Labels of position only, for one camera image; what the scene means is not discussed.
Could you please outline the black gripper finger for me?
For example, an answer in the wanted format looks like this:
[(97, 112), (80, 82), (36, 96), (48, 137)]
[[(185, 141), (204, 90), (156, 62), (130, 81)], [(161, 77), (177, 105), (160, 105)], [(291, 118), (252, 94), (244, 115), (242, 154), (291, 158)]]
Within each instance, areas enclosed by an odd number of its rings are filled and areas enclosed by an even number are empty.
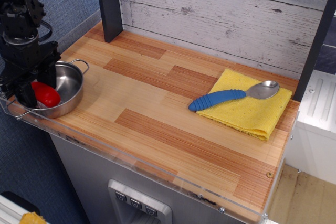
[(57, 85), (56, 65), (52, 64), (46, 70), (41, 70), (38, 74), (38, 81), (55, 88)]
[(15, 88), (15, 97), (24, 106), (28, 108), (35, 108), (37, 100), (30, 83), (20, 84)]

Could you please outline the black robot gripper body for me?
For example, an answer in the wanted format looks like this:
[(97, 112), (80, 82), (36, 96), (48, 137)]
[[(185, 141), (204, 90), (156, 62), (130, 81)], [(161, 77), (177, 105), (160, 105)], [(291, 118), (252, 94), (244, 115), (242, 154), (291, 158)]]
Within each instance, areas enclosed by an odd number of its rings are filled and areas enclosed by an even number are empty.
[(60, 60), (58, 43), (40, 44), (37, 39), (24, 45), (13, 45), (1, 37), (1, 94), (13, 95), (20, 84), (38, 80), (41, 70), (46, 70)]

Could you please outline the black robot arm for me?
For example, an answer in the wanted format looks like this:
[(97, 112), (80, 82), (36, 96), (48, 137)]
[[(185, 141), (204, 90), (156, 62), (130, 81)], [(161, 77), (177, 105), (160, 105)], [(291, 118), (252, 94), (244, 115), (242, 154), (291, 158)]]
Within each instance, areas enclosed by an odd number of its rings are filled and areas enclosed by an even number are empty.
[(1, 97), (28, 108), (37, 106), (33, 81), (56, 87), (60, 53), (45, 15), (39, 0), (1, 0)]

